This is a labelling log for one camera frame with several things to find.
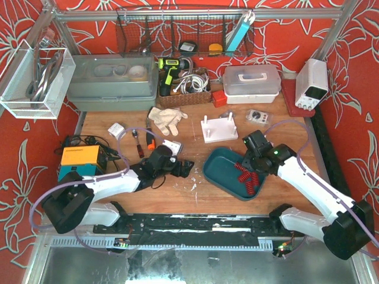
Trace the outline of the orange black handled screwdriver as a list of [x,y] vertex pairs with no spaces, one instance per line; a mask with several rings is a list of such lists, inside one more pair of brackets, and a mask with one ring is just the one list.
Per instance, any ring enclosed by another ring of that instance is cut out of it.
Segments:
[[150,151],[153,151],[156,148],[156,141],[155,141],[155,136],[152,134],[152,128],[150,125],[150,120],[146,118],[146,144],[147,148]]

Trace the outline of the bagged white control box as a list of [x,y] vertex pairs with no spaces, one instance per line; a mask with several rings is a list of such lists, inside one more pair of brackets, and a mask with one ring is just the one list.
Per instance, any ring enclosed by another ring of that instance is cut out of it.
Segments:
[[268,112],[262,112],[255,109],[250,109],[246,113],[246,120],[253,124],[270,125],[272,114]]

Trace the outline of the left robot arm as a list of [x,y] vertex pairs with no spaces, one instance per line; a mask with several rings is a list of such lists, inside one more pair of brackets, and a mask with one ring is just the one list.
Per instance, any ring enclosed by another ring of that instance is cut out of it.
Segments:
[[99,204],[99,200],[141,191],[166,175],[187,178],[193,166],[192,161],[178,160],[173,148],[163,144],[150,157],[116,173],[99,176],[67,174],[56,190],[42,198],[41,206],[59,234],[68,233],[80,225],[110,227],[120,219],[121,207],[115,202]]

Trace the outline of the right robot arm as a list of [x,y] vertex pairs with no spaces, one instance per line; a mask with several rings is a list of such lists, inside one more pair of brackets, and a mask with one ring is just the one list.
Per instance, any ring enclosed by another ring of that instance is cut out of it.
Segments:
[[374,233],[374,213],[365,200],[354,201],[315,174],[286,144],[273,146],[257,130],[243,142],[247,148],[244,161],[253,171],[275,175],[296,188],[320,212],[319,215],[283,204],[280,224],[322,241],[336,257],[347,260],[367,243],[378,244]]

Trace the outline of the red spring middle right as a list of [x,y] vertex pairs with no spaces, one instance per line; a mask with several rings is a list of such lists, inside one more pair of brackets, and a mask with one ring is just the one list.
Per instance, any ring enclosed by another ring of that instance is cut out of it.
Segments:
[[259,186],[260,182],[259,182],[258,174],[256,172],[251,172],[250,176],[251,176],[251,181],[252,181],[253,186]]

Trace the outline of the red spring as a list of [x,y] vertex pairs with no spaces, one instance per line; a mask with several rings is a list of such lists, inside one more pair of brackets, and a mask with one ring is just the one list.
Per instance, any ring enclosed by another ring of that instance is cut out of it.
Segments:
[[253,186],[259,186],[260,182],[259,182],[258,174],[256,172],[251,172],[250,176],[251,176],[251,181],[252,181]]
[[254,184],[252,183],[252,181],[251,180],[247,180],[245,182],[245,186],[246,186],[247,194],[250,195],[250,196],[254,196],[255,189],[254,189]]
[[239,181],[240,183],[245,183],[249,178],[250,178],[250,172],[245,171],[245,172],[243,172],[243,173],[238,177],[238,181]]
[[246,172],[246,171],[247,171],[247,169],[246,169],[245,167],[243,167],[241,163],[238,163],[238,162],[236,162],[236,163],[234,164],[234,167],[235,167],[236,169],[240,170],[241,172]]

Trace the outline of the red spring middle left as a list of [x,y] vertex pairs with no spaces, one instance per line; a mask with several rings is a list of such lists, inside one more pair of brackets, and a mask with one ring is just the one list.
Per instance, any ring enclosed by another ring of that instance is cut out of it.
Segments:
[[243,172],[243,173],[238,177],[238,181],[239,181],[240,183],[245,183],[249,178],[250,178],[250,172],[245,171],[245,172]]

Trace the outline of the red spring lower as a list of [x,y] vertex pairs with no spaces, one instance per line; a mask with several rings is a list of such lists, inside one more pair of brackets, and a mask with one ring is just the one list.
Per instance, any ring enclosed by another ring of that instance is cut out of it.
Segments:
[[254,184],[252,183],[252,181],[251,180],[247,180],[245,182],[245,186],[246,186],[247,194],[250,195],[250,196],[254,196],[255,189],[254,189]]

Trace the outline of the white work glove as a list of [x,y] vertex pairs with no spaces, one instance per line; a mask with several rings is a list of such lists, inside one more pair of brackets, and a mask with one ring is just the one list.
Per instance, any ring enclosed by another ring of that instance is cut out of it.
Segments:
[[179,134],[177,124],[183,118],[187,119],[188,115],[180,109],[159,109],[152,107],[147,117],[153,121],[163,135],[168,136],[172,134],[173,136],[177,136]]

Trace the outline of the woven basket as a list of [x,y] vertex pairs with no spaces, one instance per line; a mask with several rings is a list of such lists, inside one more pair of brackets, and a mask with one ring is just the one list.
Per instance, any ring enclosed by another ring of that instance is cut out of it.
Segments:
[[210,83],[207,85],[207,91],[186,93],[179,95],[160,96],[160,87],[158,87],[157,100],[163,108],[176,108],[186,105],[206,104],[211,102],[212,96],[210,92]]

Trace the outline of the small white adapter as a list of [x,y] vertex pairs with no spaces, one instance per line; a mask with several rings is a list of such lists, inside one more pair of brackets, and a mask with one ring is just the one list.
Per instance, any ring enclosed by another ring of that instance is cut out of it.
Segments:
[[110,136],[114,137],[116,140],[119,140],[121,138],[123,138],[125,136],[125,128],[115,122],[109,129],[108,129],[108,133]]

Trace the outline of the orange power cube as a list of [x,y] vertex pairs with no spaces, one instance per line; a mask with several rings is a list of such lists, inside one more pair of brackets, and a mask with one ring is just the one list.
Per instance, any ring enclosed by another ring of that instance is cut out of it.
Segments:
[[212,102],[215,108],[225,106],[227,104],[227,96],[225,95],[224,90],[213,92]]

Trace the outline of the orange teal device box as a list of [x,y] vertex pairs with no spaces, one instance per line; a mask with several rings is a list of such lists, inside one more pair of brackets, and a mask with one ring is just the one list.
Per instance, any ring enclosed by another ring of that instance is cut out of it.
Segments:
[[81,176],[102,175],[107,169],[107,163],[107,157],[100,145],[65,147],[58,181],[70,172],[77,172]]

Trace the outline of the yellow tape measure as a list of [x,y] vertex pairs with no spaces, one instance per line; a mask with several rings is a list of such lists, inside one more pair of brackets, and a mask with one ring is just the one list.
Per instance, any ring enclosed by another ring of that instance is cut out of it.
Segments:
[[212,43],[208,46],[208,55],[210,57],[212,56],[219,56],[223,53],[223,46],[219,43]]

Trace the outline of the green yellow cordless drill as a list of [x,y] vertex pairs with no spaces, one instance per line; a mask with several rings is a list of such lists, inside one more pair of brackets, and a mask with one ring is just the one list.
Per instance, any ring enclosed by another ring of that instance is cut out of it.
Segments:
[[159,95],[161,97],[169,96],[174,79],[179,78],[182,70],[188,70],[192,65],[189,57],[171,58],[161,57],[158,59],[158,68],[164,71],[164,76],[160,80]]

